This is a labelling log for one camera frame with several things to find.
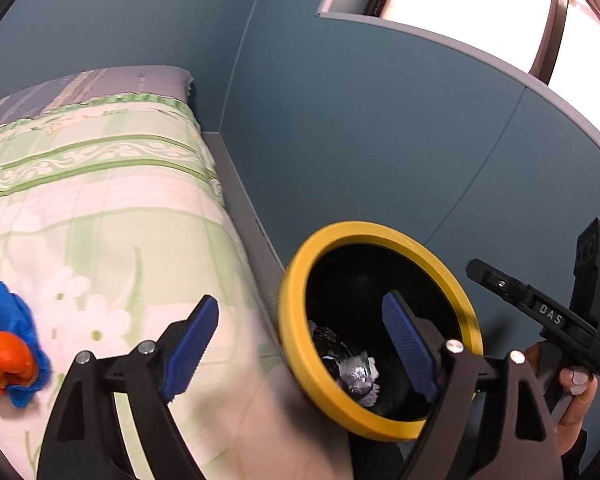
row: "green stripe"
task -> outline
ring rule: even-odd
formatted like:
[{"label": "green stripe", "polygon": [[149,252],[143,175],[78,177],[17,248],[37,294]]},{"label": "green stripe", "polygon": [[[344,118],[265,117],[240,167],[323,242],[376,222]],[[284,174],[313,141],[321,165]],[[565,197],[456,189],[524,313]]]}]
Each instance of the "green stripe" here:
[{"label": "green stripe", "polygon": [[[201,150],[194,148],[192,146],[189,146],[187,144],[184,144],[183,142],[180,142],[179,140],[174,140],[174,139],[170,139],[169,137],[161,137],[161,136],[153,135],[153,134],[126,134],[126,135],[119,135],[119,136],[99,137],[97,139],[79,140],[77,142],[72,142],[71,144],[67,144],[65,146],[60,146],[53,150],[49,150],[48,152],[41,152],[41,153],[37,153],[35,155],[26,156],[24,158],[14,161],[14,162],[8,162],[7,164],[0,164],[0,168],[2,168],[3,170],[8,170],[9,168],[14,168],[16,166],[26,164],[27,162],[32,162],[39,158],[47,158],[50,156],[57,155],[58,153],[71,151],[74,149],[82,148],[84,146],[89,146],[89,145],[93,145],[93,144],[103,144],[104,142],[111,142],[114,140],[121,140],[121,141],[157,140],[159,142],[166,142],[168,144],[177,146],[178,148],[182,148],[183,150],[187,150],[188,152],[191,152],[195,155],[200,156],[200,159],[204,159],[203,154],[201,153]],[[213,176],[215,178],[217,177],[215,171],[207,170],[207,173],[210,176]]]},{"label": "green stripe", "polygon": [[125,305],[125,310],[131,316],[131,325],[125,334],[126,344],[130,348],[140,341],[144,332],[145,306],[142,297],[142,275],[142,254],[138,247],[134,247],[134,284]]},{"label": "green stripe", "polygon": [[198,124],[198,121],[196,120],[195,116],[193,115],[193,112],[182,101],[179,101],[178,99],[175,99],[175,98],[159,96],[156,94],[130,92],[130,93],[116,94],[116,95],[110,95],[110,96],[104,96],[104,97],[96,97],[96,98],[90,99],[88,101],[85,101],[83,103],[72,103],[69,105],[63,105],[61,107],[55,108],[54,110],[50,110],[48,112],[40,114],[33,119],[29,119],[29,118],[18,119],[17,121],[13,121],[12,123],[4,124],[3,126],[1,126],[0,134],[3,132],[6,132],[8,130],[12,130],[17,126],[21,126],[23,124],[29,124],[33,121],[40,120],[41,118],[47,118],[47,117],[51,117],[54,115],[62,114],[64,112],[71,112],[71,111],[80,110],[83,108],[92,108],[95,106],[116,104],[116,103],[160,103],[163,105],[167,105],[167,106],[170,106],[171,108],[174,108],[177,111],[181,112],[187,119],[189,119],[190,121],[193,122],[194,126],[198,130],[200,130],[200,125]]},{"label": "green stripe", "polygon": [[12,187],[11,189],[2,190],[0,191],[0,196],[10,196],[14,193],[31,189],[32,187],[41,186],[42,184],[48,184],[49,182],[57,182],[58,180],[62,180],[76,175],[92,173],[93,171],[110,170],[112,168],[128,168],[130,166],[160,166],[162,168],[171,168],[172,170],[178,170],[182,171],[183,173],[188,173],[204,182],[206,182],[208,179],[208,175],[204,171],[196,171],[191,168],[187,168],[185,166],[169,162],[167,160],[136,158],[135,160],[116,160],[112,162],[101,162],[99,164],[92,164],[83,168],[67,170],[60,174],[42,176],[39,179],[32,180],[30,182],[25,182],[23,184],[18,184],[17,186]]}]

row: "blue cloth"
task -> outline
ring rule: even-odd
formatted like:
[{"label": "blue cloth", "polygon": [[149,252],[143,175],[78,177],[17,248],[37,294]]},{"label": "blue cloth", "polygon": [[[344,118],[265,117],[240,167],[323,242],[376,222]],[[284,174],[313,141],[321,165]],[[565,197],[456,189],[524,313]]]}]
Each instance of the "blue cloth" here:
[{"label": "blue cloth", "polygon": [[33,354],[38,365],[38,378],[31,386],[7,386],[7,396],[16,408],[26,407],[33,395],[41,390],[51,374],[49,359],[40,348],[36,326],[31,317],[31,311],[22,298],[11,294],[9,289],[0,282],[0,331],[14,333],[21,338]]}]

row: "metal screw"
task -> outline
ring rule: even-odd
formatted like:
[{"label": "metal screw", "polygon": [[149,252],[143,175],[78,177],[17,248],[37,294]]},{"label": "metal screw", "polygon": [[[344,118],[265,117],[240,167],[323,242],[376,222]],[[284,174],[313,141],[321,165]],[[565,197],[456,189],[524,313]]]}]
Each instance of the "metal screw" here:
[{"label": "metal screw", "polygon": [[155,343],[153,341],[142,341],[138,345],[138,351],[144,355],[152,354],[155,351]]},{"label": "metal screw", "polygon": [[75,362],[79,365],[85,365],[91,360],[91,353],[86,350],[83,350],[75,357]]},{"label": "metal screw", "polygon": [[464,345],[462,342],[458,341],[458,339],[449,339],[446,342],[446,349],[452,354],[459,354],[462,350],[464,350]]},{"label": "metal screw", "polygon": [[517,365],[521,365],[525,362],[525,355],[520,350],[512,350],[509,357]]}]

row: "crumpled foil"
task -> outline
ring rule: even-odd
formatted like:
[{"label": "crumpled foil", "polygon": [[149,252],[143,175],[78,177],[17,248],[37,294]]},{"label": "crumpled foil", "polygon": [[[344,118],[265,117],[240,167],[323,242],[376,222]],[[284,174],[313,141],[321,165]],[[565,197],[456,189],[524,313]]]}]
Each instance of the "crumpled foil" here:
[{"label": "crumpled foil", "polygon": [[309,330],[318,355],[331,377],[344,392],[365,408],[370,408],[378,400],[380,386],[376,360],[366,351],[353,355],[341,339],[325,326],[309,320]]}]

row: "window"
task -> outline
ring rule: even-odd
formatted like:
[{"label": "window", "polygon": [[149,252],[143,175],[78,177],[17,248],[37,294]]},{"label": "window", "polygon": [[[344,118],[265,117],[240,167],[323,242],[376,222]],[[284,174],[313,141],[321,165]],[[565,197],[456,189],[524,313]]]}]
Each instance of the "window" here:
[{"label": "window", "polygon": [[585,0],[370,0],[367,9],[531,72],[600,131],[600,22]]},{"label": "window", "polygon": [[476,46],[528,72],[551,0],[387,0],[381,17]]},{"label": "window", "polygon": [[600,21],[585,0],[572,0],[549,88],[600,131]]}]

